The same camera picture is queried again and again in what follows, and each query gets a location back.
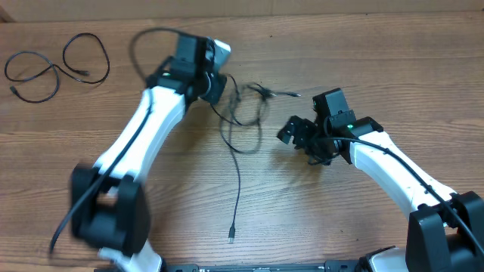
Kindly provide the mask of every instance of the black bracket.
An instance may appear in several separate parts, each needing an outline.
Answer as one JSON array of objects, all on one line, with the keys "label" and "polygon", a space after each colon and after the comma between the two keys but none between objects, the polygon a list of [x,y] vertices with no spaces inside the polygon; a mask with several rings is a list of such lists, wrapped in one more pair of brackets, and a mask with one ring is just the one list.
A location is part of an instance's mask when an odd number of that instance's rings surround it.
[{"label": "black bracket", "polygon": [[383,131],[383,127],[371,117],[356,119],[355,113],[348,107],[343,90],[336,88],[312,98],[316,120],[311,122],[298,116],[291,116],[287,124],[279,131],[278,138],[288,144],[294,137],[296,149],[304,149],[310,158],[318,164],[330,165],[331,160],[341,155],[349,164],[349,143],[329,141],[330,137],[357,139],[373,132]]},{"label": "black bracket", "polygon": [[[479,243],[484,244],[484,201],[474,192],[455,194],[450,205],[470,228]],[[458,229],[456,234],[445,235],[443,224],[455,228],[453,218],[442,205],[422,205],[408,219],[405,259],[409,272],[478,272],[484,270],[484,261],[475,245]]]},{"label": "black bracket", "polygon": [[[77,165],[71,177],[71,205],[86,192],[99,176],[99,168]],[[98,203],[98,195],[117,187],[113,206]],[[133,177],[107,178],[92,197],[72,218],[72,233],[95,248],[107,247],[126,256],[139,253],[150,231],[150,213],[143,187]]]},{"label": "black bracket", "polygon": [[146,78],[147,88],[163,86],[185,95],[189,106],[199,97],[217,104],[224,91],[227,77],[215,70],[215,42],[207,37],[178,37],[175,56],[169,57],[155,73]]}]

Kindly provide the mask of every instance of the black cable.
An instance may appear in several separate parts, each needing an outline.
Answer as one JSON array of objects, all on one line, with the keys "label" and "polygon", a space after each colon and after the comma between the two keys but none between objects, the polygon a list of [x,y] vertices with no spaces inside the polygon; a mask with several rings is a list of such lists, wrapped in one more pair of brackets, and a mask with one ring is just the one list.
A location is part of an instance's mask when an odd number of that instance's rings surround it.
[{"label": "black cable", "polygon": [[[66,62],[66,50],[67,48],[69,47],[69,45],[77,38],[81,37],[81,36],[91,36],[91,37],[94,37],[95,39],[98,40],[99,42],[99,45],[101,46],[101,49],[103,50],[103,53],[104,53],[104,56],[106,57],[106,62],[107,62],[107,70],[106,70],[106,74],[104,74],[104,76],[99,79],[99,80],[96,80],[96,81],[93,81],[93,82],[90,82],[90,81],[87,81],[87,80],[84,80],[84,79],[79,79],[79,78],[76,78],[75,76],[72,76],[70,75],[68,72],[64,71],[60,66],[58,66],[57,64],[54,64],[52,63],[46,56],[44,56],[43,54],[40,54],[40,53],[37,53],[37,52],[34,52],[34,51],[20,51],[20,52],[17,52],[13,55],[11,55],[8,59],[7,59],[7,62],[5,63],[5,70],[4,70],[4,73],[5,73],[5,77],[12,81],[12,82],[29,82],[31,80],[34,80],[38,77],[40,77],[41,75],[43,75],[45,72],[49,71],[51,68],[54,70],[54,73],[55,73],[55,80],[56,80],[56,84],[55,84],[55,88],[54,88],[54,91],[52,92],[51,95],[49,95],[48,97],[44,98],[44,99],[41,99],[41,100],[28,100],[24,97],[22,97],[20,95],[20,93],[18,92],[17,88],[15,88],[14,86],[11,86],[10,87],[10,90],[12,91],[12,93],[14,93],[15,95],[17,95],[18,98],[20,98],[22,101],[25,101],[27,103],[35,103],[35,104],[38,104],[38,103],[42,103],[42,102],[46,102],[47,100],[53,98],[53,96],[56,95],[57,91],[59,91],[59,86],[61,85],[61,81],[59,79],[59,74],[56,70],[59,69],[62,73],[64,73],[66,76],[69,76],[71,79],[74,79],[78,82],[81,82],[81,83],[85,83],[85,84],[98,84],[98,83],[101,83],[103,82],[104,80],[106,80],[107,76],[109,75],[109,72],[110,72],[110,61],[109,61],[109,57],[107,56],[107,52],[106,52],[106,48],[104,48],[104,45],[103,43],[101,42],[101,40],[94,34],[92,33],[87,33],[87,32],[84,32],[84,33],[79,33],[77,35],[75,35],[74,37],[72,37],[67,43],[66,45],[64,46],[64,49],[62,50],[62,61],[64,62],[64,66],[67,67],[67,69],[69,69],[70,71],[74,72],[74,73],[77,73],[77,74],[80,74],[80,75],[83,75],[83,76],[89,76],[90,73],[89,71],[86,71],[86,70],[76,70],[74,68],[72,68],[71,66],[69,66]],[[12,79],[9,75],[8,75],[8,64],[10,64],[10,62],[17,56],[21,55],[21,54],[34,54],[36,56],[39,56],[41,57],[42,59],[44,59],[48,64],[49,66],[45,69],[43,69],[43,71],[41,71],[40,73],[34,75],[34,76],[30,76],[26,79]]]},{"label": "black cable", "polygon": [[472,231],[469,229],[469,227],[465,224],[465,222],[462,220],[462,218],[457,214],[457,212],[430,186],[427,182],[421,178],[417,172],[400,156],[396,155],[394,152],[392,152],[389,148],[381,147],[377,144],[370,143],[368,141],[363,141],[359,139],[351,139],[351,138],[342,138],[342,137],[328,137],[324,138],[324,140],[333,140],[333,141],[348,141],[348,142],[353,142],[353,143],[359,143],[359,144],[364,144],[369,147],[373,147],[375,149],[378,149],[380,151],[383,151],[384,154],[390,155],[393,159],[396,159],[397,162],[400,162],[400,164],[403,165],[405,169],[407,169],[410,174],[414,176],[414,178],[427,190],[435,199],[437,199],[440,204],[444,206],[444,208],[447,210],[447,212],[452,215],[452,217],[457,221],[458,226],[461,228],[463,232],[469,237],[471,242],[475,245],[476,250],[480,252],[481,257],[484,257],[484,249],[480,245],[479,241],[477,238],[474,236]]},{"label": "black cable", "polygon": [[[231,94],[228,102],[228,106],[225,109],[224,113],[229,113],[230,114],[230,119],[227,119],[224,117],[221,113],[219,113],[215,107],[210,104],[212,107],[213,112],[220,118],[219,122],[219,130],[220,130],[220,137],[224,141],[224,143],[227,145],[230,154],[232,156],[232,159],[234,160],[235,164],[235,169],[237,171],[237,179],[238,179],[238,189],[237,189],[237,199],[235,200],[235,207],[234,207],[234,217],[232,219],[232,224],[230,227],[230,230],[228,232],[228,242],[233,243],[235,239],[235,218],[237,216],[237,207],[240,199],[240,187],[241,187],[241,178],[240,178],[240,167],[237,162],[237,158],[235,156],[235,153],[239,154],[254,154],[257,153],[260,150],[260,147],[262,145],[262,125],[261,122],[263,120],[263,117],[265,114],[268,112],[268,102],[267,99],[271,97],[277,97],[278,95],[288,95],[291,97],[300,97],[299,94],[293,93],[293,92],[276,92],[276,91],[271,91],[267,88],[262,87],[261,85],[257,83],[250,83],[248,85],[244,85],[242,87],[242,91],[239,90],[237,82],[235,81],[234,77],[232,75],[227,75],[232,79],[232,82],[234,83],[234,93]],[[256,117],[248,122],[242,123],[240,122],[237,117],[235,116],[235,112],[237,111],[237,108],[239,106],[239,103],[242,101],[241,95],[242,93],[246,90],[249,89],[251,91],[255,91],[261,95],[261,99],[259,101],[259,105],[257,107],[256,111]],[[228,139],[224,135],[223,131],[223,124],[228,123]],[[239,126],[239,127],[253,127],[257,126],[257,133],[258,133],[258,141],[256,146],[251,149],[251,150],[239,150],[238,148],[234,147],[232,144],[232,132],[233,132],[233,127],[234,125]]]}]

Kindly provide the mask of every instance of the black wire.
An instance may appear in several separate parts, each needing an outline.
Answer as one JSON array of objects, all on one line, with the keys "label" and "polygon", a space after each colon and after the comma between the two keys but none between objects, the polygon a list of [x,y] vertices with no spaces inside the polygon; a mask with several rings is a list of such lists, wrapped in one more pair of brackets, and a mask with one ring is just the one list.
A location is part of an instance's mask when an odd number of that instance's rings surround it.
[{"label": "black wire", "polygon": [[[331,125],[328,122],[329,121],[329,118],[330,118],[329,116],[326,116],[326,118],[324,118],[324,121],[323,121],[323,132],[324,132],[324,135],[326,135],[327,137],[330,136],[330,132],[327,130],[327,126],[328,125]],[[310,145],[308,145],[306,147],[306,149],[309,149],[309,147],[312,144],[315,144],[315,142],[317,141],[317,139],[319,138],[319,136],[321,136],[321,133],[320,132],[317,132],[314,136],[312,136],[312,138],[309,139],[309,141],[308,141],[310,143]],[[328,165],[331,164],[331,162],[333,161],[333,159],[336,159],[339,156],[339,154],[336,153],[336,154],[332,155],[330,158],[323,158],[323,159],[320,158],[319,156],[317,158],[315,158],[314,156],[315,155],[309,156],[309,160],[308,160],[308,164],[309,165],[314,166],[314,165],[320,165],[320,164],[322,164],[322,165],[328,166]]]},{"label": "black wire", "polygon": [[342,137],[328,137],[324,138],[325,140],[333,140],[333,141],[348,141],[348,142],[354,142],[354,143],[359,143],[359,144],[364,144],[369,147],[373,147],[375,149],[383,151],[384,154],[390,155],[393,159],[396,159],[397,162],[400,162],[400,164],[407,169],[410,174],[414,176],[414,178],[427,190],[435,199],[437,199],[449,212],[452,217],[457,221],[458,226],[461,228],[463,232],[469,237],[471,242],[475,245],[476,250],[480,252],[481,257],[484,257],[484,249],[482,248],[481,244],[477,240],[477,238],[474,236],[472,231],[469,229],[469,227],[465,224],[465,222],[462,220],[462,218],[457,214],[457,212],[430,186],[427,182],[421,178],[417,172],[400,156],[396,155],[394,152],[392,152],[389,148],[381,147],[377,144],[370,143],[368,141],[363,141],[359,139],[351,139],[351,138],[342,138]]},{"label": "black wire", "polygon": [[[235,218],[237,216],[237,207],[238,207],[238,204],[239,204],[240,187],[241,187],[240,167],[238,165],[238,161],[237,161],[237,158],[235,156],[235,153],[254,154],[254,153],[257,153],[260,150],[260,147],[262,145],[262,125],[261,125],[261,122],[263,120],[263,117],[268,112],[267,111],[267,109],[268,109],[267,99],[268,98],[276,97],[278,95],[288,95],[288,96],[291,96],[291,97],[299,97],[300,95],[297,94],[297,93],[293,93],[293,92],[271,91],[267,88],[262,87],[261,85],[259,85],[257,83],[250,83],[248,85],[244,85],[242,87],[242,91],[240,91],[234,77],[230,74],[228,74],[227,76],[230,77],[232,79],[232,82],[234,83],[234,93],[231,94],[229,102],[228,102],[228,106],[225,109],[225,113],[228,112],[230,114],[230,119],[227,119],[221,113],[219,113],[219,111],[217,111],[212,104],[210,104],[210,106],[212,107],[213,112],[220,118],[220,122],[219,122],[220,137],[222,138],[224,143],[227,145],[227,147],[230,151],[230,154],[232,156],[232,159],[234,160],[235,169],[237,171],[238,189],[237,189],[237,199],[235,200],[234,217],[232,219],[232,225],[231,225],[232,228],[233,228],[234,225],[235,225]],[[235,113],[237,111],[237,108],[238,108],[240,102],[242,101],[240,96],[242,95],[242,93],[246,89],[249,89],[251,91],[255,91],[255,92],[259,93],[261,95],[261,99],[260,99],[259,105],[257,107],[256,117],[254,119],[248,121],[248,122],[242,123],[237,119]],[[228,139],[225,137],[224,130],[223,130],[223,124],[225,122],[228,123]],[[232,132],[233,132],[234,125],[239,126],[239,127],[257,126],[258,141],[256,143],[256,146],[253,149],[251,149],[251,150],[239,150],[238,148],[234,147],[234,145],[232,144]]]},{"label": "black wire", "polygon": [[[68,72],[64,71],[60,66],[58,66],[57,64],[54,64],[52,63],[46,56],[44,56],[43,54],[40,54],[40,53],[37,53],[37,52],[34,52],[34,51],[20,51],[20,52],[17,52],[13,55],[11,55],[8,59],[7,59],[7,62],[5,63],[5,69],[4,69],[4,73],[5,73],[5,77],[12,81],[12,82],[29,82],[31,80],[34,80],[38,77],[40,77],[41,75],[43,75],[45,72],[49,71],[51,68],[54,70],[54,73],[55,73],[55,80],[56,80],[56,83],[55,83],[55,88],[54,88],[54,91],[52,92],[51,95],[49,95],[48,97],[44,98],[44,99],[41,99],[41,100],[29,100],[29,99],[26,99],[24,97],[22,97],[20,95],[20,93],[18,92],[17,88],[15,88],[14,86],[11,86],[10,87],[10,90],[12,91],[12,93],[14,93],[15,95],[17,95],[18,98],[20,98],[22,101],[25,101],[27,103],[35,103],[35,104],[38,104],[38,103],[42,103],[42,102],[46,102],[47,100],[53,98],[53,96],[56,95],[57,91],[59,91],[59,86],[61,85],[61,81],[59,79],[59,74],[56,70],[59,69],[62,73],[64,73],[66,76],[69,76],[71,79],[74,79],[78,82],[81,82],[81,83],[85,83],[85,84],[98,84],[98,83],[101,83],[103,82],[104,80],[106,80],[107,76],[109,75],[109,72],[110,72],[110,61],[109,61],[109,57],[107,56],[107,52],[106,52],[106,48],[104,48],[104,45],[103,43],[101,42],[101,40],[94,34],[92,33],[87,33],[87,32],[84,32],[84,33],[79,33],[77,35],[75,35],[74,37],[72,37],[67,43],[66,45],[64,46],[64,49],[62,50],[62,61],[64,62],[64,66],[67,67],[67,69],[69,69],[70,71],[74,72],[74,73],[78,73],[80,75],[83,75],[83,76],[89,76],[89,71],[85,71],[85,70],[76,70],[74,68],[72,68],[71,66],[69,66],[66,62],[66,50],[67,48],[69,47],[69,45],[77,38],[81,37],[81,36],[91,36],[91,37],[94,37],[95,39],[98,40],[99,42],[99,45],[101,46],[101,49],[103,50],[103,53],[104,53],[104,56],[106,57],[106,62],[107,62],[107,70],[106,70],[106,74],[104,74],[104,76],[99,79],[99,80],[96,80],[96,81],[93,81],[93,82],[90,82],[90,81],[87,81],[87,80],[84,80],[84,79],[79,79],[79,78],[76,78],[75,76],[72,76],[70,75]],[[41,57],[42,59],[44,59],[48,64],[49,66],[45,69],[43,69],[43,71],[41,71],[40,73],[34,75],[34,76],[30,76],[26,79],[12,79],[9,75],[8,75],[8,64],[10,64],[10,62],[17,56],[21,55],[21,54],[34,54],[36,56],[39,56]]]}]

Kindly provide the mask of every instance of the wooden table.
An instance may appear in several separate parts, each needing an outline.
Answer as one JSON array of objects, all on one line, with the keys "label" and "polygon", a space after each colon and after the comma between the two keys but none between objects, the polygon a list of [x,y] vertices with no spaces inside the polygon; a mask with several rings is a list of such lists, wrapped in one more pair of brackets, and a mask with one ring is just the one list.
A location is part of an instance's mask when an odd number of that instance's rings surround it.
[{"label": "wooden table", "polygon": [[[331,167],[308,166],[304,154],[275,137],[292,115],[314,118],[312,96],[335,87],[344,89],[357,117],[376,119],[434,178],[484,196],[484,13],[2,24],[2,63],[16,51],[33,50],[61,64],[69,38],[93,32],[112,66],[107,81],[97,86],[60,75],[58,94],[43,104],[20,101],[0,77],[0,270],[90,271],[103,264],[69,231],[50,258],[48,243],[69,208],[74,166],[93,163],[139,103],[143,85],[127,45],[150,26],[221,39],[233,50],[224,71],[240,83],[302,95],[271,100],[262,150],[237,156],[242,194],[233,245],[227,235],[237,176],[217,117],[198,102],[170,133],[146,189],[150,240],[168,262],[319,262],[405,246],[405,217],[366,174],[341,158]],[[159,34],[140,42],[138,58],[146,73],[172,52],[174,38]],[[106,69],[91,39],[76,40],[67,61],[92,78]],[[42,60],[23,56],[9,72],[28,76],[43,67]],[[18,89],[25,97],[42,98],[54,83],[50,73]],[[248,97],[241,118],[251,117],[255,105],[256,97]],[[255,140],[254,131],[234,136],[240,148]]]}]

